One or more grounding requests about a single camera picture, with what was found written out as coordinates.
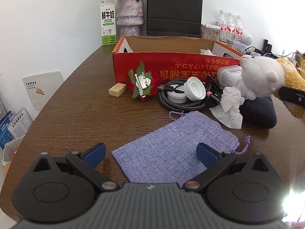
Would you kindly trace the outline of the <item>right water bottle red label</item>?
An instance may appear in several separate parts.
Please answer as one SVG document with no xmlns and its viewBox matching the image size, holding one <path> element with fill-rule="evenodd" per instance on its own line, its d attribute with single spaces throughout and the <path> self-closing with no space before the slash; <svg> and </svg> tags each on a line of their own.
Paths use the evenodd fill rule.
<svg viewBox="0 0 305 229">
<path fill-rule="evenodd" d="M 240 15 L 236 15 L 236 28 L 235 28 L 235 40 L 236 41 L 240 41 L 242 39 L 242 35 L 243 35 L 243 25 L 242 25 L 242 21 L 241 21 L 241 16 Z"/>
</svg>

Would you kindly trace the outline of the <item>clear jar of seeds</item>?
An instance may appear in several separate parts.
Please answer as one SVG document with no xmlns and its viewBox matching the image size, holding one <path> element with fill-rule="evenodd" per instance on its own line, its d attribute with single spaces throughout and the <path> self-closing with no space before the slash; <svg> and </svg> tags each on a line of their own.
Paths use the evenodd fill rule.
<svg viewBox="0 0 305 229">
<path fill-rule="evenodd" d="M 201 25 L 201 38 L 207 40 L 218 41 L 219 40 L 220 26 L 211 24 Z"/>
</svg>

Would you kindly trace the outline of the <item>red green flower brooch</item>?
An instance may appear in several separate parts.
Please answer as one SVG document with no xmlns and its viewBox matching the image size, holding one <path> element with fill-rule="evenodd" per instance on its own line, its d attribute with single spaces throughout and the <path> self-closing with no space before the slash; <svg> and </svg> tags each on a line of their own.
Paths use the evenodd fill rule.
<svg viewBox="0 0 305 229">
<path fill-rule="evenodd" d="M 128 77 L 127 87 L 131 90 L 132 99 L 145 101 L 148 97 L 157 95 L 161 77 L 155 69 L 146 69 L 143 61 L 140 61 L 136 70 L 129 70 Z"/>
</svg>

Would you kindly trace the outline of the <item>black pen pink band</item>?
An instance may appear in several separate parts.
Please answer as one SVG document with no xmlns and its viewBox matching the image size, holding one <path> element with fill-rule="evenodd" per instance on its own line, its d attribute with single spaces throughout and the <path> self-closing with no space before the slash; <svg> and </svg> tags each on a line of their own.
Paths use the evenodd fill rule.
<svg viewBox="0 0 305 229">
<path fill-rule="evenodd" d="M 209 83 L 206 88 L 206 96 L 213 100 L 215 104 L 220 104 L 223 88 L 221 88 L 219 82 L 213 76 L 209 74 L 208 77 Z"/>
</svg>

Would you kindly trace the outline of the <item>green white milk carton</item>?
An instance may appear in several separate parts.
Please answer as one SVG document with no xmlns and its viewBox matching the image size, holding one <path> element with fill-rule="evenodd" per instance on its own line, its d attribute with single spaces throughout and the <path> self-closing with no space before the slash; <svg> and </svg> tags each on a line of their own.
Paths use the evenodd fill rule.
<svg viewBox="0 0 305 229">
<path fill-rule="evenodd" d="M 101 42 L 102 46 L 115 45 L 116 40 L 116 13 L 115 1 L 101 1 Z"/>
</svg>

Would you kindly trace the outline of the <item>purple textured vase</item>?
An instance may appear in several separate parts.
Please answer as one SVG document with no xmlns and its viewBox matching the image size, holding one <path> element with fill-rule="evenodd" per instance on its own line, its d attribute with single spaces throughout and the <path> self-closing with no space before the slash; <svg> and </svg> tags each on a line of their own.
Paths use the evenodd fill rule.
<svg viewBox="0 0 305 229">
<path fill-rule="evenodd" d="M 117 0 L 116 24 L 120 37 L 139 36 L 144 24 L 144 0 Z"/>
</svg>

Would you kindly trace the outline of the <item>black paper shopping bag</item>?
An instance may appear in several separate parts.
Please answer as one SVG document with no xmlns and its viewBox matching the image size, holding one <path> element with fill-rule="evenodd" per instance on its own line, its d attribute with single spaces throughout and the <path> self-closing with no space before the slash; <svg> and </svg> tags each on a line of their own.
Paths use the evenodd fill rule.
<svg viewBox="0 0 305 229">
<path fill-rule="evenodd" d="M 147 0 L 148 36 L 200 38 L 203 0 Z"/>
</svg>

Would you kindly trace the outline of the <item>black power strip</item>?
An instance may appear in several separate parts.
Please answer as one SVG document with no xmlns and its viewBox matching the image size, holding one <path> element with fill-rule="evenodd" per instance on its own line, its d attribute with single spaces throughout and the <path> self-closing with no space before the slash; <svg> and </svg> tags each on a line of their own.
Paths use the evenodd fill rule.
<svg viewBox="0 0 305 229">
<path fill-rule="evenodd" d="M 248 55 L 253 55 L 253 56 L 260 55 L 260 56 L 270 57 L 273 59 L 279 58 L 279 56 L 273 54 L 271 50 L 272 50 L 272 45 L 268 43 L 267 39 L 264 40 L 263 47 L 261 50 L 254 46 L 250 46 L 245 49 L 245 51 Z"/>
</svg>

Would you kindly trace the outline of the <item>crumpled white tissue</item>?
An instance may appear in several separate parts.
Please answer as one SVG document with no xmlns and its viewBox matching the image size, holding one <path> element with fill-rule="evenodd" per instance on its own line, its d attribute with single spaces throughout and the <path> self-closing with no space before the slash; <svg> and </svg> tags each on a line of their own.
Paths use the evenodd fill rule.
<svg viewBox="0 0 305 229">
<path fill-rule="evenodd" d="M 243 117 L 239 107 L 243 105 L 245 99 L 240 91 L 235 87 L 225 87 L 221 96 L 220 104 L 210 108 L 212 115 L 226 127 L 240 129 Z"/>
</svg>

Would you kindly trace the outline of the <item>white round speaker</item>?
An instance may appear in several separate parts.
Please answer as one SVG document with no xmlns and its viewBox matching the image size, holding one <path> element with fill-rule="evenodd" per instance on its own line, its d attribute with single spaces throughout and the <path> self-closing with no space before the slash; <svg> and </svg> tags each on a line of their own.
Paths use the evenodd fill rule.
<svg viewBox="0 0 305 229">
<path fill-rule="evenodd" d="M 250 46 L 252 44 L 253 38 L 248 33 L 243 33 L 241 42 L 245 44 L 246 46 Z"/>
</svg>

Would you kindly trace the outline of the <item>blue white paper stack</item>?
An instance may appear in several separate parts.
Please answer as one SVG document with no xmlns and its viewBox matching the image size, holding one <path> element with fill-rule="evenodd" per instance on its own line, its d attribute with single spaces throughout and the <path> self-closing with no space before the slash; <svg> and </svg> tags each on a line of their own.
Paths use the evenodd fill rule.
<svg viewBox="0 0 305 229">
<path fill-rule="evenodd" d="M 18 139 L 27 134 L 32 125 L 32 120 L 25 108 L 22 108 L 17 114 L 9 111 L 1 119 L 1 149 L 14 139 Z"/>
</svg>

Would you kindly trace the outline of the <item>white round jar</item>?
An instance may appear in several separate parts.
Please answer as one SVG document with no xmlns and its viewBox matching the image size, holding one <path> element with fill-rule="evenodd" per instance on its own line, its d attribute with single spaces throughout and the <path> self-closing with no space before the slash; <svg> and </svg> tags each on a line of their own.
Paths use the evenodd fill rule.
<svg viewBox="0 0 305 229">
<path fill-rule="evenodd" d="M 182 91 L 182 93 L 177 93 L 175 91 L 172 92 L 166 92 L 168 100 L 174 103 L 185 103 L 188 100 L 187 95 L 184 92 L 184 87 L 182 85 L 171 85 L 173 88 L 177 88 L 178 91 Z"/>
</svg>

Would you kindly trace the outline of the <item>white yellow plush toy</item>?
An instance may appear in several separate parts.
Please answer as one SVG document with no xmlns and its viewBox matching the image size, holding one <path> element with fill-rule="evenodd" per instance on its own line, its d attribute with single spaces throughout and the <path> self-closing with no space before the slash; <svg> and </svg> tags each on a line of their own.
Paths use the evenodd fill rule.
<svg viewBox="0 0 305 229">
<path fill-rule="evenodd" d="M 279 100 L 279 89 L 283 86 L 304 91 L 304 78 L 286 58 L 276 60 L 266 56 L 244 55 L 240 59 L 242 67 L 242 94 L 250 100 L 274 95 Z M 304 108 L 283 101 L 293 117 L 304 120 Z"/>
</svg>

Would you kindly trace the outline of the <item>dark navy pouch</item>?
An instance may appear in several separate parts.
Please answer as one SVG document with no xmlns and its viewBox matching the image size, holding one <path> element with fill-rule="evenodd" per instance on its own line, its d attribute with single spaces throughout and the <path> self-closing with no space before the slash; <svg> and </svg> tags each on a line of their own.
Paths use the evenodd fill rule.
<svg viewBox="0 0 305 229">
<path fill-rule="evenodd" d="M 251 127 L 271 129 L 277 124 L 277 116 L 271 96 L 245 100 L 239 107 L 243 123 Z"/>
</svg>

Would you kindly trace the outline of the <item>red orange cardboard box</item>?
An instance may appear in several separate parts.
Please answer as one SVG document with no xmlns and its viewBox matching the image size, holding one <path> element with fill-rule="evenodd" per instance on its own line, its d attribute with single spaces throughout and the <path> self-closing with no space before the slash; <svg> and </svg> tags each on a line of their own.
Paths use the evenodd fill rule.
<svg viewBox="0 0 305 229">
<path fill-rule="evenodd" d="M 196 77 L 209 83 L 221 67 L 239 65 L 242 54 L 213 40 L 174 36 L 124 36 L 114 47 L 115 80 L 130 90 L 131 76 L 151 73 L 153 86 Z"/>
</svg>

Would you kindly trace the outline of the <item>white board with sticker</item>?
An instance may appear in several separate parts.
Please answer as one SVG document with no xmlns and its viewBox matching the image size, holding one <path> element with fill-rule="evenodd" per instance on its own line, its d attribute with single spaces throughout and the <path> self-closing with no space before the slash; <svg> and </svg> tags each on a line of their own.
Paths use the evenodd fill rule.
<svg viewBox="0 0 305 229">
<path fill-rule="evenodd" d="M 27 76 L 22 80 L 30 101 L 36 111 L 41 111 L 48 100 L 63 84 L 60 71 Z"/>
</svg>

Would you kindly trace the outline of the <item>purple burlap drawstring pouch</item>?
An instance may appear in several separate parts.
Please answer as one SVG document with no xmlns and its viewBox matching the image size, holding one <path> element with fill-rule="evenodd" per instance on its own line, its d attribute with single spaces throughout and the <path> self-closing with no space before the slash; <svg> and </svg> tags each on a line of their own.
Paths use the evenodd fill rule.
<svg viewBox="0 0 305 229">
<path fill-rule="evenodd" d="M 205 143 L 218 152 L 236 153 L 238 138 L 199 111 L 138 138 L 112 152 L 130 182 L 177 183 L 207 168 L 197 158 L 197 145 Z"/>
</svg>

